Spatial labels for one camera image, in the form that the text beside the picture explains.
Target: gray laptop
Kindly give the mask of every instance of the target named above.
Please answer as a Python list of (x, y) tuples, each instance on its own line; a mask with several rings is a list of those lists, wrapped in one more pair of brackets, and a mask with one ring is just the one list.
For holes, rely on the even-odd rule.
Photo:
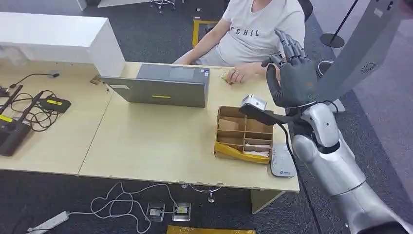
[(206, 107), (209, 69), (142, 64), (135, 79), (101, 77), (129, 102)]

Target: white t-shirt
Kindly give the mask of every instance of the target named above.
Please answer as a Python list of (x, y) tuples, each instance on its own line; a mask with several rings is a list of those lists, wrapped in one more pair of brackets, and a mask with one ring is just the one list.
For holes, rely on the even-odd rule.
[(304, 46), (304, 13), (297, 0), (272, 0), (264, 9), (252, 12), (254, 0), (231, 0), (222, 16), (230, 30), (217, 46), (229, 65), (261, 62), (284, 51), (274, 29), (284, 31)]

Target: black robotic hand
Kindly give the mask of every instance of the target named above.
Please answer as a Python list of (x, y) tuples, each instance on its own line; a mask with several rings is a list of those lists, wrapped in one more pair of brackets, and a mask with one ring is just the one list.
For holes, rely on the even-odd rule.
[[(283, 31), (275, 30), (275, 33), (284, 48), (286, 61), (281, 55), (274, 55), (262, 63), (262, 67), (268, 66), (266, 79), (274, 103), (284, 108), (314, 103), (317, 97), (314, 63), (307, 58), (299, 42)], [(280, 69), (280, 84), (276, 79), (276, 68), (271, 63)]]

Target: white cable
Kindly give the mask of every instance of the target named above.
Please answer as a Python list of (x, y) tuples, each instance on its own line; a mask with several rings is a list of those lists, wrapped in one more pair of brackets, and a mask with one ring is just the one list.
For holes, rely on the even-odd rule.
[[(115, 199), (110, 200), (108, 203), (106, 203), (106, 205), (104, 205), (102, 208), (100, 208), (99, 210), (94, 211), (94, 210), (93, 210), (93, 203), (94, 203), (96, 200), (98, 200), (98, 199), (108, 200), (110, 193), (113, 191), (113, 189), (114, 189), (118, 184), (120, 184), (120, 188), (122, 189), (122, 192), (121, 192)], [(169, 190), (169, 187), (168, 187), (167, 184), (154, 184), (154, 185), (148, 186), (148, 187), (146, 187), (146, 188), (144, 188), (144, 189), (141, 189), (141, 190), (139, 190), (139, 191), (137, 191), (137, 192), (125, 192), (125, 190), (123, 189), (123, 184), (122, 184), (122, 182), (118, 182), (118, 183), (116, 183), (116, 184), (109, 190), (109, 192), (106, 194), (106, 197), (96, 197), (96, 198), (94, 198), (94, 199), (92, 200), (92, 202), (91, 202), (91, 204), (90, 204), (90, 210), (91, 210), (90, 213), (89, 213), (89, 212), (69, 212), (68, 215), (95, 215), (96, 217), (101, 218), (101, 219), (106, 219), (106, 218), (119, 218), (119, 217), (123, 217), (123, 216), (131, 216), (131, 217), (133, 217), (133, 218), (136, 219), (136, 231), (137, 231), (139, 234), (144, 234), (144, 233), (146, 233), (146, 232), (149, 230), (149, 228), (150, 228), (150, 226), (151, 226), (151, 221), (150, 221), (149, 218), (146, 216), (146, 214), (145, 214), (145, 212), (144, 212), (144, 210), (143, 210), (143, 208), (142, 208), (141, 203), (139, 203), (139, 201), (136, 201), (136, 200), (133, 199), (133, 195), (134, 195), (134, 194), (141, 193), (141, 192), (145, 191), (146, 189), (150, 189), (150, 188), (153, 188), (153, 187), (156, 187), (156, 186), (165, 186), (165, 187), (167, 188), (167, 190), (168, 190), (168, 194), (169, 194), (170, 199), (173, 201), (173, 204), (175, 205), (175, 209), (174, 209), (172, 212), (162, 211), (162, 213), (166, 213), (166, 214), (173, 214), (173, 213), (175, 213), (176, 210), (178, 209), (178, 208), (177, 208), (177, 207), (178, 207), (178, 204), (176, 204), (175, 200), (172, 198), (172, 195), (170, 194), (170, 190)], [(129, 195), (131, 199), (130, 199), (130, 200), (119, 199), (123, 194)], [(112, 214), (112, 207), (113, 207), (113, 205), (114, 205), (115, 202), (130, 202), (130, 203), (131, 203), (131, 208), (130, 208), (129, 211), (128, 211), (127, 213), (125, 213), (125, 214)], [(149, 223), (149, 224), (148, 224), (148, 227), (147, 227), (143, 232), (139, 231), (139, 228), (138, 228), (138, 222), (139, 222), (139, 221), (138, 221), (138, 218), (137, 218), (135, 215), (131, 214), (134, 203), (137, 203), (137, 204), (139, 205), (139, 208), (141, 209), (142, 214), (143, 214), (143, 216), (145, 217), (145, 220)], [(99, 215), (98, 213), (99, 213), (100, 211), (102, 211), (103, 209), (105, 209), (109, 204), (110, 204), (110, 206), (109, 206), (109, 215), (107, 215), (107, 216), (101, 216), (101, 215)]]

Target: cardboard box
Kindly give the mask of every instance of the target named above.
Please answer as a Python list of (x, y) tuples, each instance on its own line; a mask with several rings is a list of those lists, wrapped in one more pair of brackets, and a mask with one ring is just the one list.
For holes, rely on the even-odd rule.
[[(247, 118), (246, 115), (239, 111), (239, 107), (221, 106), (217, 115), (216, 143), (229, 146), (242, 154), (250, 151), (269, 152), (269, 162), (273, 145), (273, 126), (267, 126), (254, 119)], [(268, 145), (269, 147), (249, 145)], [(230, 156), (217, 151), (215, 151), (215, 156), (230, 159), (243, 158)]]

